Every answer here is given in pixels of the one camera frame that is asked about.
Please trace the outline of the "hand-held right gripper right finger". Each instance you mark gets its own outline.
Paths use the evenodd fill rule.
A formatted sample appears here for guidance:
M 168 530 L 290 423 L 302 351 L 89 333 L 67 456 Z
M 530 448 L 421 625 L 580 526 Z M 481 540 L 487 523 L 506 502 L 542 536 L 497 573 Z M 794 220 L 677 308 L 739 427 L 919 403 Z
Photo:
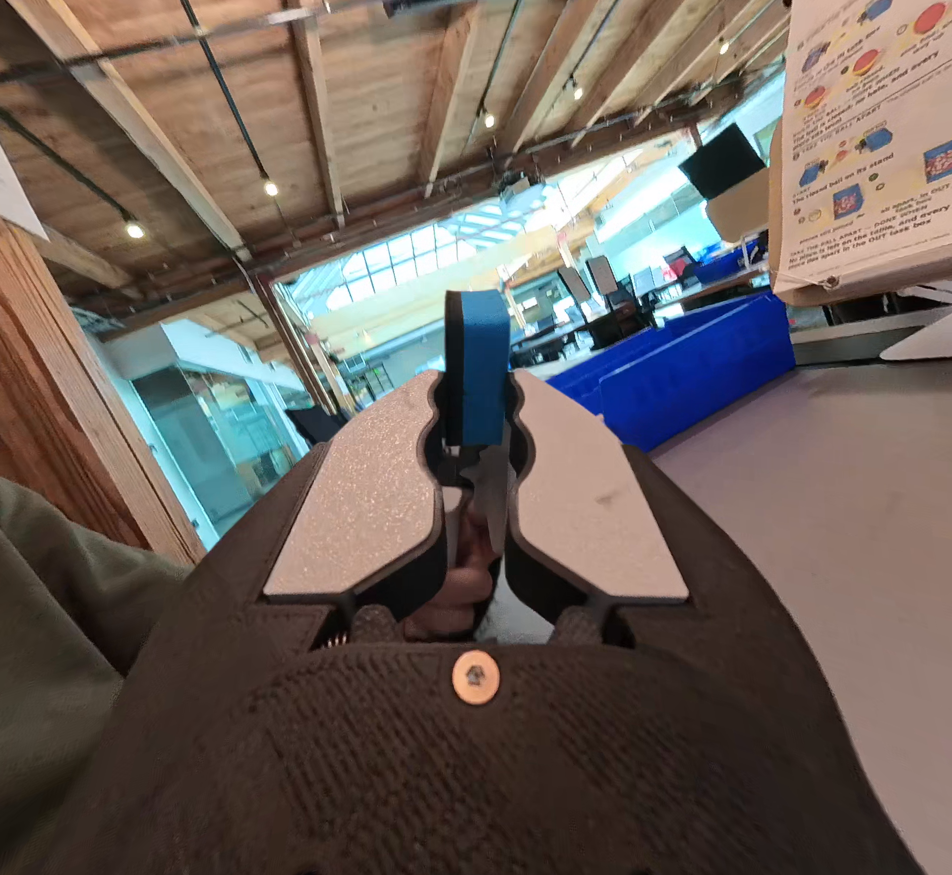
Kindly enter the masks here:
M 676 607 L 688 586 L 622 442 L 601 419 L 526 370 L 513 406 L 505 577 L 549 624 L 572 607 L 598 624 L 625 607 Z

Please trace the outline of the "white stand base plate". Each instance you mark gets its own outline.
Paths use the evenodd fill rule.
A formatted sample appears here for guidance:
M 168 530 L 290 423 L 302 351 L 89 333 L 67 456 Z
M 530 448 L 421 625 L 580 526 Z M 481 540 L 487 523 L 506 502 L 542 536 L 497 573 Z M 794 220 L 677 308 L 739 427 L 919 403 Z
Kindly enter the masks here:
M 951 312 L 919 331 L 889 346 L 880 354 L 885 362 L 921 362 L 951 360 Z

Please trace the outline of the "small blue bin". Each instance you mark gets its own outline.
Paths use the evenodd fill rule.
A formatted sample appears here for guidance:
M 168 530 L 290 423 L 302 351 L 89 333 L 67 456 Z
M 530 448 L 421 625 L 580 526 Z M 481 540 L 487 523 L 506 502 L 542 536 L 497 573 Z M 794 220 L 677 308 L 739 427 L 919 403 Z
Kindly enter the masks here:
M 720 283 L 738 273 L 745 272 L 764 261 L 766 254 L 756 246 L 736 248 L 720 254 L 695 268 L 695 278 L 704 286 Z

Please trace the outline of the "blue plastic bin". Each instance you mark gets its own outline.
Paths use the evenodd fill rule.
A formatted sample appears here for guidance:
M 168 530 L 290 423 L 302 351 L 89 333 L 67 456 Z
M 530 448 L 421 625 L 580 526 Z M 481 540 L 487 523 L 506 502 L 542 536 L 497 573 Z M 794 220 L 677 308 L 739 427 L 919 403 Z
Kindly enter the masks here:
M 762 293 L 639 332 L 547 382 L 649 452 L 794 367 L 785 306 Z

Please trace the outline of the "blue foam pad black backing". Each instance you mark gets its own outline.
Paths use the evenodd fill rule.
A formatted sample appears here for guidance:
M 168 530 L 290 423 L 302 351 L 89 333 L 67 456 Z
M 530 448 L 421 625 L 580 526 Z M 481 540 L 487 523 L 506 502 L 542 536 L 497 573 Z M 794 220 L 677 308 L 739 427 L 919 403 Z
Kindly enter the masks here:
M 510 321 L 497 290 L 446 292 L 442 421 L 449 446 L 500 444 Z

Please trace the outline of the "person's olive hoodie torso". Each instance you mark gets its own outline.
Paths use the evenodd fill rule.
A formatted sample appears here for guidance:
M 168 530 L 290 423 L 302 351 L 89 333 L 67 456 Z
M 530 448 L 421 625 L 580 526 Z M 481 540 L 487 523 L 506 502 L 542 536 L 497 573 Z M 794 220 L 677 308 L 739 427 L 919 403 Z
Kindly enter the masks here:
M 188 573 L 2 479 L 2 857 L 43 839 Z

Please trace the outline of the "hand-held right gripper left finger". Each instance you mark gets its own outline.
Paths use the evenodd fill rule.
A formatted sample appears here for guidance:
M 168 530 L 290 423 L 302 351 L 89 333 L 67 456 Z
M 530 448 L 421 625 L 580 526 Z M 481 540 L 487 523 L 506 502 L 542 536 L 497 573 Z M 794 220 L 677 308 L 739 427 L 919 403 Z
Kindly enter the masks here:
M 329 443 L 264 584 L 272 604 L 371 605 L 407 619 L 448 569 L 444 492 L 425 443 L 438 424 L 429 370 L 388 393 Z

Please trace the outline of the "black monitor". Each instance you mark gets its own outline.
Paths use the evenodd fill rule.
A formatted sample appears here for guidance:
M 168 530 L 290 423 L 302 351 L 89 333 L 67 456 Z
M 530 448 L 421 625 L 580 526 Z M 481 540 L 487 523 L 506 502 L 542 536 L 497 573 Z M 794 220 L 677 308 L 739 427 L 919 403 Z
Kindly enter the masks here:
M 678 166 L 705 201 L 720 197 L 766 168 L 765 161 L 736 123 L 703 143 Z

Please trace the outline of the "white paper notice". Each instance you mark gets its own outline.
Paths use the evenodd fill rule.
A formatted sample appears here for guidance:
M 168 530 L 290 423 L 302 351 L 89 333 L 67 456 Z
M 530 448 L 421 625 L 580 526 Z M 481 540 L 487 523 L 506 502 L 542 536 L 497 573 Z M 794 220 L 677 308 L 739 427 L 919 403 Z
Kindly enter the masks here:
M 50 240 L 3 149 L 1 149 L 1 217 L 43 242 Z

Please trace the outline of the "wooden post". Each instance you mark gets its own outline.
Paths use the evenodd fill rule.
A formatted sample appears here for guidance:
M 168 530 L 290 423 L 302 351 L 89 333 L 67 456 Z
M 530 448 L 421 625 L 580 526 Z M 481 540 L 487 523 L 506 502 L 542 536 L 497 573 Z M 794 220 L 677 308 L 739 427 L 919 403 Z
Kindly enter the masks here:
M 206 552 L 30 234 L 5 220 L 1 471 L 117 543 L 185 566 Z

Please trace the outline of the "long dark desk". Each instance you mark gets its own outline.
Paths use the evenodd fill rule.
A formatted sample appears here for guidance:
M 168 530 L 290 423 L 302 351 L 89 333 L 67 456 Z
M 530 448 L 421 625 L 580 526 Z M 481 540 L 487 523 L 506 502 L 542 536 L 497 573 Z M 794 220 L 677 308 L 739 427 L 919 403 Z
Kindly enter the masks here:
M 604 314 L 593 321 L 530 323 L 512 341 L 508 361 L 513 369 L 540 366 L 575 353 L 608 348 L 638 333 L 658 329 L 657 324 L 637 314 L 624 314 L 620 319 Z

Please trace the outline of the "instruction board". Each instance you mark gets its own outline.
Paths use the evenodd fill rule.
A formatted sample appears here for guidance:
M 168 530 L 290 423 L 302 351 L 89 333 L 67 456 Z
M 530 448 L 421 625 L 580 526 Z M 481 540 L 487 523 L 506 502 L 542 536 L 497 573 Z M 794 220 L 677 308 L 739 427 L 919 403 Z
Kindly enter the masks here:
M 949 280 L 951 0 L 792 0 L 771 164 L 786 304 Z

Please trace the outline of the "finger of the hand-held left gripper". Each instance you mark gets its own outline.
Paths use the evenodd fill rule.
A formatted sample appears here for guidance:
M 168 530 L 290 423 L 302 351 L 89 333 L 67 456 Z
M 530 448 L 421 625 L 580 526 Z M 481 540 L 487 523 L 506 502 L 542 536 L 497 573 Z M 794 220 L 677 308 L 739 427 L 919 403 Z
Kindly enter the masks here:
M 478 467 L 474 478 L 474 510 L 486 523 L 493 554 L 505 554 L 509 492 L 514 483 L 511 467 Z

